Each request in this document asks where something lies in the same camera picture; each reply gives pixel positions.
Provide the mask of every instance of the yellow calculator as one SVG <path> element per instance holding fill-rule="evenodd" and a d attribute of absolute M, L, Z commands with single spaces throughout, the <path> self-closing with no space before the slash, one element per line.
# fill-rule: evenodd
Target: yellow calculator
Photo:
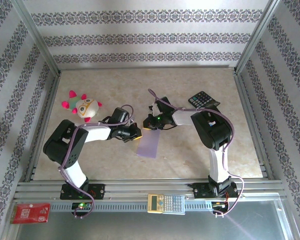
<path fill-rule="evenodd" d="M 185 196 L 177 194 L 148 194 L 148 213 L 185 214 Z"/>

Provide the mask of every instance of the calculator display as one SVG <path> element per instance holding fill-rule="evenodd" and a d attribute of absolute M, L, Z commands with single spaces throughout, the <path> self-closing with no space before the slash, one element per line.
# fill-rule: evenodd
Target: calculator display
<path fill-rule="evenodd" d="M 157 196 L 152 196 L 152 201 L 151 201 L 151 210 L 156 211 L 157 210 Z"/>

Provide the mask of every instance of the robotic arm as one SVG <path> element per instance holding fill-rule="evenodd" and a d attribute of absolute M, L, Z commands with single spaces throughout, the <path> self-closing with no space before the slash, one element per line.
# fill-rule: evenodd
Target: robotic arm
<path fill-rule="evenodd" d="M 125 119 L 129 117 L 129 113 L 117 107 L 112 116 L 108 116 L 103 119 L 103 124 L 119 124 L 123 123 Z M 43 152 L 53 162 L 57 162 L 62 165 L 67 151 L 69 149 L 69 141 L 73 136 L 76 129 L 76 125 L 69 121 L 63 120 L 57 129 L 53 132 L 51 137 L 43 146 Z M 64 174 L 67 179 L 70 180 L 77 188 L 87 191 L 89 180 L 87 176 L 82 172 L 78 162 L 78 157 L 83 148 L 83 145 L 87 142 L 96 140 L 110 140 L 113 138 L 122 140 L 124 143 L 132 141 L 142 137 L 141 130 L 138 128 L 137 123 L 121 124 L 116 126 L 97 125 L 79 128 L 74 137 L 74 142 L 71 148 L 69 158 L 64 166 Z"/>
<path fill-rule="evenodd" d="M 167 97 L 161 100 L 170 104 Z M 172 127 L 165 128 L 165 125 L 194 126 L 202 143 L 209 149 L 209 189 L 215 197 L 224 194 L 231 185 L 231 176 L 228 173 L 228 149 L 225 148 L 232 134 L 230 125 L 215 113 L 177 110 L 162 101 L 156 100 L 149 106 L 152 113 L 143 121 L 143 127 L 151 130 L 167 130 Z M 209 109 L 220 112 L 214 105 Z"/>

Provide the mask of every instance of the wall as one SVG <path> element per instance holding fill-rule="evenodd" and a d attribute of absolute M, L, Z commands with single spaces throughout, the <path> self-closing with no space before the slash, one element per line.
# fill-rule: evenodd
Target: wall
<path fill-rule="evenodd" d="M 300 230 L 300 0 L 281 2 L 241 77 Z"/>
<path fill-rule="evenodd" d="M 54 75 L 9 0 L 0 0 L 0 237 L 41 127 Z"/>
<path fill-rule="evenodd" d="M 234 67 L 268 0 L 26 0 L 60 69 Z"/>

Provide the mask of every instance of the calculator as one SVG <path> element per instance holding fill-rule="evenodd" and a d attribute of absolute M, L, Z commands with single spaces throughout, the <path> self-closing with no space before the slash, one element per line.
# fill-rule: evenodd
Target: calculator
<path fill-rule="evenodd" d="M 148 213 L 184 215 L 185 196 L 177 194 L 148 194 Z"/>
<path fill-rule="evenodd" d="M 208 108 L 211 105 L 218 106 L 220 102 L 214 100 L 211 96 L 206 94 L 204 91 L 201 91 L 190 97 L 188 102 L 195 108 Z"/>

